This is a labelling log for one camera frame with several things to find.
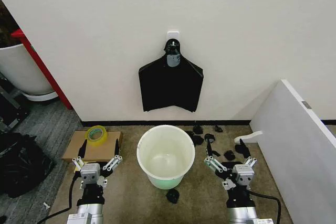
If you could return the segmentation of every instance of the plastic bucket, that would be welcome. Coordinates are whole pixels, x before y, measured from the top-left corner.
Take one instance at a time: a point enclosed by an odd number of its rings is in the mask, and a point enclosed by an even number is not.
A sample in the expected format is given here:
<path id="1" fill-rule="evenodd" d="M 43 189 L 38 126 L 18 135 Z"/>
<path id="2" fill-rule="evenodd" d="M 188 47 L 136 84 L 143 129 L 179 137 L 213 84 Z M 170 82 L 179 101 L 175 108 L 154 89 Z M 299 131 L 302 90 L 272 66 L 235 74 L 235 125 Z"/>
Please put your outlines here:
<path id="1" fill-rule="evenodd" d="M 136 150 L 138 162 L 150 182 L 159 189 L 177 186 L 193 165 L 193 141 L 178 127 L 160 125 L 141 137 Z"/>

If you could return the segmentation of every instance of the cardboard box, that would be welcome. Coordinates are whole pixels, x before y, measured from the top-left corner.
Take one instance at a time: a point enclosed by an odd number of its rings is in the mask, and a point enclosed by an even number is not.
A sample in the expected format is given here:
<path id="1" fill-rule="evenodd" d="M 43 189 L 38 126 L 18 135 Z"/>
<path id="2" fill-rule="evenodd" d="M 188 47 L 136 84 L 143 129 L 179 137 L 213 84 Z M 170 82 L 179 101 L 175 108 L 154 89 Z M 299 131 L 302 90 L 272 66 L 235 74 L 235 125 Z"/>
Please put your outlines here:
<path id="1" fill-rule="evenodd" d="M 75 131 L 73 133 L 70 143 L 62 157 L 63 160 L 72 162 L 72 159 L 78 156 L 78 151 L 85 141 L 85 133 L 86 131 Z M 108 162 L 114 157 L 115 141 L 118 139 L 120 148 L 122 132 L 108 131 L 107 134 L 107 140 L 99 146 L 94 147 L 87 143 L 85 156 L 82 157 L 83 161 Z"/>

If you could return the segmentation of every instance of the black bag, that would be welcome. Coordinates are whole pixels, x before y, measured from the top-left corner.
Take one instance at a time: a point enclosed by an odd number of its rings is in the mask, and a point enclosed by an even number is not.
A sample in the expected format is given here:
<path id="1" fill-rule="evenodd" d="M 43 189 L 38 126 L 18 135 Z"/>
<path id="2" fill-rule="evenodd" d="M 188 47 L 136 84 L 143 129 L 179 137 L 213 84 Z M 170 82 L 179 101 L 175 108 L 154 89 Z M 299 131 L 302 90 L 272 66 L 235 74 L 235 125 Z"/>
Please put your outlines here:
<path id="1" fill-rule="evenodd" d="M 11 198 L 32 190 L 54 167 L 34 139 L 19 133 L 0 135 L 0 191 Z"/>

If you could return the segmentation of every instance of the tape roll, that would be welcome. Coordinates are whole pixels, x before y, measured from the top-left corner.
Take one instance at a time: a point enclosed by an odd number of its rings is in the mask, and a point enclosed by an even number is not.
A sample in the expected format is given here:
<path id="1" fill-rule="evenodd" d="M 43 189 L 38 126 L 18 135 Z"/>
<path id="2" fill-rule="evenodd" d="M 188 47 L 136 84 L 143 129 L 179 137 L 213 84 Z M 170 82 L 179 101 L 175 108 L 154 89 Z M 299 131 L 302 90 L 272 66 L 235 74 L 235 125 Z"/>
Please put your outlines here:
<path id="1" fill-rule="evenodd" d="M 100 125 L 93 126 L 86 131 L 85 138 L 88 140 L 89 145 L 99 146 L 107 139 L 106 129 Z"/>

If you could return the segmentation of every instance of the cable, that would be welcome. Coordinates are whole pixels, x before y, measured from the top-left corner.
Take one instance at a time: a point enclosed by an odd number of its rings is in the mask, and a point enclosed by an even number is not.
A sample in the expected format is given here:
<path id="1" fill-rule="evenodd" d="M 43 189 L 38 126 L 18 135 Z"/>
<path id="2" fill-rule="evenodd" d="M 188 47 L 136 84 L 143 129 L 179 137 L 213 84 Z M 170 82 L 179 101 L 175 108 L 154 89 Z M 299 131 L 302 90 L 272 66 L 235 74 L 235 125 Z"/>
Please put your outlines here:
<path id="1" fill-rule="evenodd" d="M 72 208 L 72 189 L 73 189 L 74 183 L 75 183 L 75 181 L 76 181 L 76 179 L 78 177 L 79 177 L 78 174 L 75 173 L 74 177 L 72 178 L 71 184 L 70 184 L 70 188 L 69 188 L 69 207 L 65 208 L 65 209 L 63 209 L 61 211 L 58 211 L 58 212 L 56 212 L 56 213 L 54 213 L 52 215 L 47 216 L 46 218 L 44 218 L 44 219 L 40 220 L 39 222 L 37 222 L 37 224 L 41 224 L 41 223 L 45 222 L 46 220 L 48 220 L 48 219 L 50 219 L 50 218 L 52 218 L 52 217 L 54 217 L 56 215 L 59 215 L 59 214 L 61 214 L 63 212 L 66 212 L 66 211 L 69 211 Z"/>
<path id="2" fill-rule="evenodd" d="M 268 195 L 258 194 L 258 193 L 255 193 L 255 192 L 253 192 L 253 191 L 250 191 L 250 190 L 246 190 L 246 191 L 247 191 L 248 193 L 254 195 L 254 196 L 257 196 L 257 197 L 276 200 L 276 202 L 278 203 L 278 217 L 277 217 L 277 224 L 280 224 L 280 218 L 281 218 L 281 202 L 280 202 L 280 200 L 279 200 L 278 198 L 273 197 L 273 196 L 268 196 Z"/>

